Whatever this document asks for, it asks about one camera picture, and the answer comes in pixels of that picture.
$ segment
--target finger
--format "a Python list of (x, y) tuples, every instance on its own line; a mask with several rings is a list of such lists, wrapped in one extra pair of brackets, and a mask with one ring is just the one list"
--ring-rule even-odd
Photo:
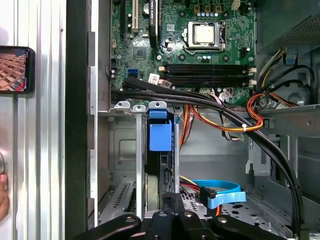
[(0, 192), (5, 191), (7, 186), (7, 175), (1, 174), (0, 175)]
[(3, 198), (2, 204), (0, 205), (0, 222), (5, 218), (9, 209), (9, 198), (7, 194)]

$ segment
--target white label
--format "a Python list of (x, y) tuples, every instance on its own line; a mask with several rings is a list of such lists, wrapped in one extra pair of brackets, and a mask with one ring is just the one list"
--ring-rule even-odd
[(162, 80), (162, 82), (161, 82), (161, 84), (160, 84), (160, 87), (169, 89), (169, 88), (171, 88), (171, 85), (172, 85), (171, 82), (169, 82), (169, 81), (167, 81), (167, 80)]
[(224, 91), (219, 95), (219, 99), (222, 101), (228, 102), (229, 98), (232, 98), (232, 95), (228, 91)]
[(174, 31), (176, 31), (176, 30), (175, 30), (175, 25), (174, 25), (174, 24), (167, 24), (167, 25), (166, 25), (166, 30), (167, 30), (168, 32), (174, 32)]
[(148, 83), (158, 85), (160, 75), (150, 73)]

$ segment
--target chip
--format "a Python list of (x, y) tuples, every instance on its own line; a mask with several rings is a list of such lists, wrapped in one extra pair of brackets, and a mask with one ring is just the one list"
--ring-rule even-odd
[(197, 44), (214, 44), (215, 29), (209, 25), (198, 25), (194, 29), (195, 43)]
[(133, 47), (133, 58), (135, 60), (144, 60), (147, 58), (146, 48), (143, 46), (134, 46)]

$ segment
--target zip tie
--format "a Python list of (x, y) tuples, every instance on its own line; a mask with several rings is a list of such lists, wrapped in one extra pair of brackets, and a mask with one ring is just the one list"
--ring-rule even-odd
[(243, 131), (246, 132), (247, 131), (247, 124), (242, 124), (243, 127)]

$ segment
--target capacitor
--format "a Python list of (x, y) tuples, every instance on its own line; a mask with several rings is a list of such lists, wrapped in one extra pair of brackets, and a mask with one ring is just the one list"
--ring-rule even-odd
[(146, 3), (144, 6), (143, 6), (143, 13), (145, 15), (149, 15), (149, 3)]
[(168, 44), (169, 44), (169, 39), (166, 39), (166, 40), (164, 41), (164, 45), (165, 45), (166, 48), (168, 47)]

